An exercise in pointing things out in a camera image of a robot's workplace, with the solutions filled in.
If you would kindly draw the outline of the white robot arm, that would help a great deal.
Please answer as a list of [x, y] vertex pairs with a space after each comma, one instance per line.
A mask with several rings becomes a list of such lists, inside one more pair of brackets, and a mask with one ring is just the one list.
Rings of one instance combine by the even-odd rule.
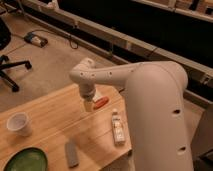
[[173, 61], [97, 68], [89, 58], [70, 71], [80, 96], [90, 101], [97, 84], [125, 89], [136, 171], [194, 171], [184, 117], [184, 68]]

